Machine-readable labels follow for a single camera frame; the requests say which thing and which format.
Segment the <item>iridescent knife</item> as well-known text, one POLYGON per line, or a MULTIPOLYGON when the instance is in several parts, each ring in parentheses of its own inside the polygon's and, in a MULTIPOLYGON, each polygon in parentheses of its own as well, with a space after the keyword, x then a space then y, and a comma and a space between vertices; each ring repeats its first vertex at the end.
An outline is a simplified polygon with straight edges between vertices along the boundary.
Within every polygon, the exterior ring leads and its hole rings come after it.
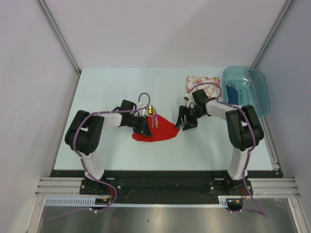
POLYGON ((158 114, 154 115, 153 119, 154 119, 154 126, 158 128, 158 114))

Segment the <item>red paper napkin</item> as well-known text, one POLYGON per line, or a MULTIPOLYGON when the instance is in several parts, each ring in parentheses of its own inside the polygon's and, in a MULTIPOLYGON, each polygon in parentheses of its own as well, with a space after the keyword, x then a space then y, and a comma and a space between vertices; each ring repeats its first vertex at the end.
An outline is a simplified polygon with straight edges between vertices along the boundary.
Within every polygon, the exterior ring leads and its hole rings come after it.
POLYGON ((179 128, 175 128, 175 125, 173 123, 171 123, 161 115, 157 115, 157 119, 158 119, 157 125, 158 127, 152 128, 152 118, 150 116, 148 117, 148 124, 153 134, 152 137, 148 137, 138 133, 133 133, 132 138, 136 141, 141 142, 158 142, 170 140, 177 136, 180 130, 179 128))

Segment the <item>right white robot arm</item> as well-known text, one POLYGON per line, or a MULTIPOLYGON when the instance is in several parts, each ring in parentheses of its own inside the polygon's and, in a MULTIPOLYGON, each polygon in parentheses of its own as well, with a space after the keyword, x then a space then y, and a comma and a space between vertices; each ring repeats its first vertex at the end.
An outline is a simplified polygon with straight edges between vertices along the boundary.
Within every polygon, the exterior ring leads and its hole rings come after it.
POLYGON ((179 107, 176 128, 194 129, 201 117, 218 117, 226 121, 229 140, 233 153, 227 173, 229 180, 224 189, 230 195, 237 194, 242 184, 240 180, 247 176, 250 154, 264 138, 263 128, 252 105, 238 106, 209 98, 203 89, 185 95, 187 105, 179 107))

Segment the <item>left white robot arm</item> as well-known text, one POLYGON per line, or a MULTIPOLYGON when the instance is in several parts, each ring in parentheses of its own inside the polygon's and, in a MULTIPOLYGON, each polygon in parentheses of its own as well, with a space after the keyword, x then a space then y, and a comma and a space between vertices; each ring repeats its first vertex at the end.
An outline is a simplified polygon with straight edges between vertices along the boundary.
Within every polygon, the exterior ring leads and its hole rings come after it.
POLYGON ((126 126, 147 137, 153 134, 148 124, 145 110, 149 104, 136 105, 128 100, 123 100, 120 107, 108 112, 89 113, 79 110, 65 135, 65 143, 75 151, 85 170, 85 176, 92 180, 90 188, 97 194, 107 190, 107 181, 102 179, 104 167, 100 165, 95 150, 99 146, 102 130, 109 127, 126 126))

